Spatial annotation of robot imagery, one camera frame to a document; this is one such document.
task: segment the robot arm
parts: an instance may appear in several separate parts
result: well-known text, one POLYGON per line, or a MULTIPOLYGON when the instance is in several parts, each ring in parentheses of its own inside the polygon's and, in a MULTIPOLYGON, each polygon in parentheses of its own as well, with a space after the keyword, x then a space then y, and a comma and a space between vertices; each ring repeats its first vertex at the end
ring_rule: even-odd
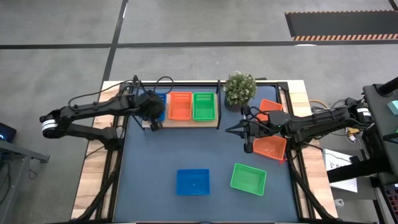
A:
POLYGON ((145 90, 141 95, 117 94, 105 102, 94 102, 86 105, 64 106, 59 110, 53 110, 49 114, 40 117, 42 133, 46 138, 62 138, 74 136, 88 140, 101 141, 105 149, 115 150, 121 145, 122 139, 118 138, 116 128, 93 128, 72 122, 102 116, 106 114, 114 116, 139 116, 143 120, 151 122, 153 131, 162 126, 156 121, 164 111, 165 106, 155 92, 145 90))
POLYGON ((368 128, 373 120, 368 110, 360 101, 348 98, 346 106, 325 110, 306 117, 291 116, 283 111, 259 111, 267 114, 268 121, 260 121, 251 108, 246 106, 242 109, 245 117, 239 124, 226 129, 227 133, 237 134, 246 140, 244 151, 252 153, 252 144, 255 138, 271 136, 277 133, 291 138, 296 146, 310 142, 313 138, 323 137, 333 131, 342 128, 368 128), (233 131, 236 128, 243 128, 243 131, 233 131))

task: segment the blue tray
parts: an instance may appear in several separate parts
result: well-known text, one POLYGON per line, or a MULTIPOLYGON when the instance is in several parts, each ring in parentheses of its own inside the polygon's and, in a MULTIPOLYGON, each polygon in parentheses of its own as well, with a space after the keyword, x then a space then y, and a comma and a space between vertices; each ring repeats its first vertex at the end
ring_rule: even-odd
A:
POLYGON ((209 169, 177 170, 177 195, 210 194, 209 169))
MULTIPOLYGON (((156 94, 160 97, 160 99, 163 100, 164 107, 166 108, 166 97, 167 97, 167 95, 164 94, 164 93, 156 93, 156 94)), ((164 114, 165 113, 166 113, 166 110, 163 111, 162 115, 159 118, 157 118, 157 120, 158 121, 164 121, 164 114)))

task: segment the concrete floor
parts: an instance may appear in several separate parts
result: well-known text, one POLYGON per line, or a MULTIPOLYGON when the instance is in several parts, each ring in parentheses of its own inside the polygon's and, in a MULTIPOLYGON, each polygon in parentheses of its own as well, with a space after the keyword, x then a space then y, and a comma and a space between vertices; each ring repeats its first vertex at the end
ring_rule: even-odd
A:
MULTIPOLYGON (((110 43, 121 2, 0 0, 0 45, 110 43)), ((119 42, 290 40, 284 12, 372 9, 391 7, 387 0, 130 0, 119 42)), ((32 161, 39 176, 26 178, 13 223, 70 218, 87 141, 43 138, 39 116, 66 105, 71 97, 99 90, 108 53, 108 49, 0 50, 0 122, 19 131, 18 145, 51 154, 46 165, 32 161)), ((133 75, 142 80, 163 75, 215 80, 240 70, 270 80, 305 80, 309 98, 331 104, 349 96, 359 98, 363 85, 394 78, 396 58, 398 45, 118 49, 110 80, 133 75)), ((359 149, 336 136, 322 139, 322 146, 359 149)), ((340 218, 377 220, 369 201, 347 205, 338 210, 340 218)))

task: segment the orange basket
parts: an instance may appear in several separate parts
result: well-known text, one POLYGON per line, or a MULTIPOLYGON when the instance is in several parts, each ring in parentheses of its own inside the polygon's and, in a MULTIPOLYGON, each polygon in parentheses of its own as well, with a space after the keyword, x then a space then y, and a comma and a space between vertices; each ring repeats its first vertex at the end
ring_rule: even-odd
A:
MULTIPOLYGON (((282 110, 283 106, 280 103, 275 103, 270 100, 262 99, 261 100, 261 105, 260 105, 260 110, 262 111, 272 111, 272 110, 282 110)), ((257 117, 261 121, 268 121, 268 115, 266 114, 259 114, 257 117)))
POLYGON ((255 139, 253 151, 262 156, 267 156, 281 161, 284 159, 286 139, 279 136, 269 136, 255 139))
POLYGON ((192 114, 191 92, 170 92, 169 118, 179 121, 188 121, 192 114))

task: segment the green basket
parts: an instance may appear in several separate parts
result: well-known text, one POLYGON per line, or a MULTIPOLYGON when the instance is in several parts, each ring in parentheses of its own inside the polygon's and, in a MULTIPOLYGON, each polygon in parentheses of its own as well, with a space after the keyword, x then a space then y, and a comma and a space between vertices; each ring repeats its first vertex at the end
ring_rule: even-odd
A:
POLYGON ((213 121, 216 119, 214 93, 193 93, 193 120, 213 121))
POLYGON ((235 163, 232 173, 231 187, 263 196, 267 172, 257 168, 235 163))

